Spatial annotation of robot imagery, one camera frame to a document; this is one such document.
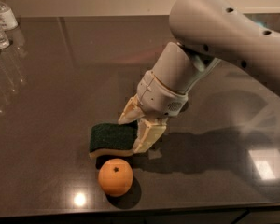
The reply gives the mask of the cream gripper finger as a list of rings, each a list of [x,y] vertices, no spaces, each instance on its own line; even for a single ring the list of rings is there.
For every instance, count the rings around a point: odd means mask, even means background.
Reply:
[[[119,120],[118,124],[128,124],[132,123],[144,116],[144,111],[140,107],[138,96],[135,95],[130,98],[126,106],[124,107]]]
[[[147,152],[164,134],[167,128],[165,119],[146,119],[140,118],[137,121],[137,138],[133,143],[133,153]]]

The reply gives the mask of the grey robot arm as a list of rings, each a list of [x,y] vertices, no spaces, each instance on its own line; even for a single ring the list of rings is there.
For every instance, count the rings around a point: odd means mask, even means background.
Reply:
[[[126,104],[120,124],[136,121],[132,153],[144,153],[179,114],[188,93],[223,60],[280,96],[280,33],[259,26],[225,0],[177,0],[165,47]]]

